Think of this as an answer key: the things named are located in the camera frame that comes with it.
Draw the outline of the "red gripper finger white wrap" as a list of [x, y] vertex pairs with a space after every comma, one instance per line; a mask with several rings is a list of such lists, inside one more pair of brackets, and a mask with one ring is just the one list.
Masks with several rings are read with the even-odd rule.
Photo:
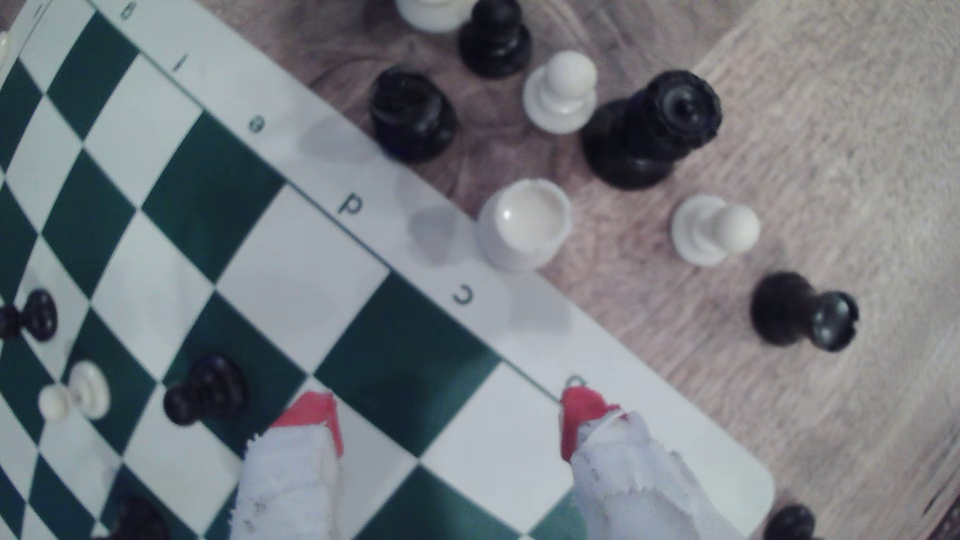
[[638, 411], [587, 386], [560, 396], [559, 453], [589, 539], [742, 539]]
[[230, 539], [339, 539], [344, 445], [337, 401], [307, 391], [247, 442]]

